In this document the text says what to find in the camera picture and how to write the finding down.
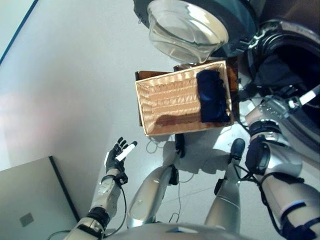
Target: washing machine door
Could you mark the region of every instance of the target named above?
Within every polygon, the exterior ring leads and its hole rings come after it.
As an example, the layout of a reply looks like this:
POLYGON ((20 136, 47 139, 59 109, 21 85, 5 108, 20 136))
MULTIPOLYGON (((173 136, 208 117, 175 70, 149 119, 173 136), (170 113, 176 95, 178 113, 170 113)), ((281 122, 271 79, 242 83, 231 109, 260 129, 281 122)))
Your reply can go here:
POLYGON ((134 0, 134 12, 152 44, 181 63, 240 55, 258 30, 245 0, 134 0))

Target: wicker basket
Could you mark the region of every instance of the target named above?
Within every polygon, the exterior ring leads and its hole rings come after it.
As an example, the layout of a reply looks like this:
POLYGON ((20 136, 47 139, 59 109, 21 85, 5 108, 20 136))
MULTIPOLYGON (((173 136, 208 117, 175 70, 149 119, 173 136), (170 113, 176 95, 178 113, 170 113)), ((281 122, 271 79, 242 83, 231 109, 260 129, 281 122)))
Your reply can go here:
POLYGON ((196 132, 233 124, 225 61, 216 61, 135 82, 140 116, 147 136, 196 132), (220 73, 230 122, 201 122, 196 75, 202 70, 220 73))

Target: white floor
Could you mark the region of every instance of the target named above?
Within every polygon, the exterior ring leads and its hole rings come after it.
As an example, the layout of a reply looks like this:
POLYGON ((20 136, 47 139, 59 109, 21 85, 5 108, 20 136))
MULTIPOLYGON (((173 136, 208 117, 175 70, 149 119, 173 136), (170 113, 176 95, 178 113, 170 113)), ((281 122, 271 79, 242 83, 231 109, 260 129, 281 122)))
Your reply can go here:
MULTIPOLYGON (((172 71, 177 63, 150 44, 133 7, 132 0, 40 0, 0 66, 0 170, 54 156, 81 216, 89 210, 105 154, 120 136, 138 142, 125 161, 128 204, 143 179, 174 151, 172 138, 150 142, 138 125, 134 72, 172 71)), ((224 174, 214 174, 223 166, 217 154, 226 154, 238 137, 248 146, 237 124, 186 134, 180 179, 195 175, 180 185, 180 222, 204 222, 224 174)), ((319 185, 318 176, 302 175, 319 185)), ((240 232, 282 239, 258 188, 243 182, 240 191, 240 232)), ((120 197, 110 228, 120 224, 123 206, 120 197)), ((157 220, 167 222, 178 208, 178 187, 168 186, 157 220)))

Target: folded towel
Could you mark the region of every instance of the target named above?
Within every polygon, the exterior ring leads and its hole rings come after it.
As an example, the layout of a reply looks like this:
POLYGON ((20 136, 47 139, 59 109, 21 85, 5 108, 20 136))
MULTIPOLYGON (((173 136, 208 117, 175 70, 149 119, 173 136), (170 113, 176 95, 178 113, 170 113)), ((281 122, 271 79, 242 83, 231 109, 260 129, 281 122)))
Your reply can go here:
POLYGON ((226 109, 226 92, 219 72, 202 70, 197 73, 197 88, 200 98, 201 122, 229 122, 226 109))

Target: black glove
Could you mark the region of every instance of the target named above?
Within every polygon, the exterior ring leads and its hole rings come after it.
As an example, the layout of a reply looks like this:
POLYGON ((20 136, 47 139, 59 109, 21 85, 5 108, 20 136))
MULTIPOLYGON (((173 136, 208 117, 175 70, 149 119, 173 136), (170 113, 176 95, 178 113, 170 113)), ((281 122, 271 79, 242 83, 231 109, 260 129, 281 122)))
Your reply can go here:
POLYGON ((127 141, 124 140, 123 137, 120 137, 114 147, 110 150, 108 158, 105 163, 105 172, 107 173, 110 169, 118 169, 120 172, 125 171, 124 167, 124 161, 125 158, 122 161, 118 161, 116 157, 122 153, 122 151, 128 147, 128 144, 126 144, 127 141))

